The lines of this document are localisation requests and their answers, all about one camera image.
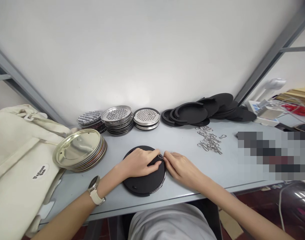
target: white device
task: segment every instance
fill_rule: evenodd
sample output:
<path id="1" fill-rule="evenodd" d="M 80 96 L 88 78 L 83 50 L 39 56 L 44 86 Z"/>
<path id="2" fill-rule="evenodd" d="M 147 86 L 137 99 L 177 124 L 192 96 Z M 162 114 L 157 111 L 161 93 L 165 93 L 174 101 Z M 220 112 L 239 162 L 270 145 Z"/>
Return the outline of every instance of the white device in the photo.
<path id="1" fill-rule="evenodd" d="M 257 94 L 255 94 L 252 98 L 252 101 L 259 101 L 261 102 L 267 97 L 271 97 L 274 91 L 281 89 L 285 84 L 287 80 L 283 78 L 273 78 L 270 81 L 266 82 L 264 85 L 265 91 L 259 91 Z"/>
<path id="2" fill-rule="evenodd" d="M 253 120 L 256 123 L 260 123 L 262 125 L 266 125 L 266 126 L 277 126 L 279 124 L 279 121 L 275 118 L 275 119 L 266 119 L 263 117 L 259 117 L 257 111 L 260 110 L 260 107 L 258 106 L 260 102 L 257 101 L 248 101 L 246 103 L 248 110 L 253 112 L 254 114 L 257 115 L 257 118 L 255 120 Z"/>
<path id="3" fill-rule="evenodd" d="M 284 111 L 280 108 L 276 109 L 274 107 L 269 107 L 269 106 L 263 106 L 257 112 L 258 112 L 258 117 L 270 119 L 270 120 L 273 120 L 284 113 Z"/>

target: right hand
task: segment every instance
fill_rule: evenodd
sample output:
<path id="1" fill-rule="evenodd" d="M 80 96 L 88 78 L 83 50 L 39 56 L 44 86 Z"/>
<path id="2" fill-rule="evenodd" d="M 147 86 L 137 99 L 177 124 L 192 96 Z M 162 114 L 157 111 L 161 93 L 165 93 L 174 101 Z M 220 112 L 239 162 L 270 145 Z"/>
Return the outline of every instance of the right hand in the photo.
<path id="1" fill-rule="evenodd" d="M 209 179 L 188 158 L 179 153 L 165 151 L 163 158 L 172 177 L 189 188 L 199 191 Z"/>

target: stack of gold lids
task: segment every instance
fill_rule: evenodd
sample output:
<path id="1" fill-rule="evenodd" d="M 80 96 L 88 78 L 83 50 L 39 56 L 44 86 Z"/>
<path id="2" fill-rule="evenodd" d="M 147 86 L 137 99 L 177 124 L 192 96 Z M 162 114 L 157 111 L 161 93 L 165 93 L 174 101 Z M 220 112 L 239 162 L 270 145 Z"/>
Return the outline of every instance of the stack of gold lids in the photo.
<path id="1" fill-rule="evenodd" d="M 53 162 L 73 172 L 93 168 L 104 157 L 107 142 L 94 129 L 83 129 L 65 138 L 55 149 Z"/>

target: left hand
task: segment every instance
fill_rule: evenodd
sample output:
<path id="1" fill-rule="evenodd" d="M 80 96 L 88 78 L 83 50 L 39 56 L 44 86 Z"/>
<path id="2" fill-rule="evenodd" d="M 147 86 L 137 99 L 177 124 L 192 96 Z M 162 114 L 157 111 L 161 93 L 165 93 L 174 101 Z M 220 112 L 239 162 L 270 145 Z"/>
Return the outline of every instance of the left hand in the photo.
<path id="1" fill-rule="evenodd" d="M 124 160 L 118 164 L 118 168 L 124 174 L 125 178 L 146 176 L 157 171 L 161 161 L 157 161 L 154 165 L 147 165 L 160 154 L 160 150 L 145 151 L 136 148 Z"/>

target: gray table surface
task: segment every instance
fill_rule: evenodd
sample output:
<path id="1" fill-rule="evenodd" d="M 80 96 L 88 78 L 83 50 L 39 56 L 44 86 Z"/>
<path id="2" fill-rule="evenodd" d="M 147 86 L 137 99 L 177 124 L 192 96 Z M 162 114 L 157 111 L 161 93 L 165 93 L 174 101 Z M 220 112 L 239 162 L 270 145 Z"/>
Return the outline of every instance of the gray table surface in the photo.
<path id="1" fill-rule="evenodd" d="M 120 137 L 111 136 L 107 132 L 103 133 L 102 135 L 108 143 L 108 149 L 103 160 L 87 172 L 73 173 L 66 171 L 64 173 L 61 183 L 52 195 L 52 200 L 55 200 L 55 204 L 47 218 L 41 221 L 41 224 L 49 222 L 82 194 L 94 176 L 104 176 L 117 163 L 122 161 L 130 149 L 140 145 L 159 148 L 162 154 L 167 150 L 185 155 L 204 174 L 211 177 L 229 192 L 282 182 L 275 180 L 264 181 L 266 180 L 263 176 L 265 170 L 262 165 L 242 165 L 240 158 L 242 158 L 241 150 L 243 149 L 238 148 L 238 140 L 234 136 L 238 131 L 260 131 L 275 134 L 280 130 L 254 122 L 235 123 L 228 120 L 211 120 L 209 127 L 213 128 L 213 133 L 218 137 L 222 134 L 227 135 L 220 144 L 223 155 L 206 152 L 197 147 L 197 143 L 203 137 L 197 134 L 197 130 L 192 126 L 174 128 L 160 123 L 156 129 L 149 132 L 141 131 L 134 127 L 130 133 Z M 204 197 L 178 184 L 167 172 L 163 186 L 149 197 L 134 196 L 120 184 L 106 198 L 107 200 L 103 205 L 94 209 L 87 219 L 88 221 L 188 202 Z"/>

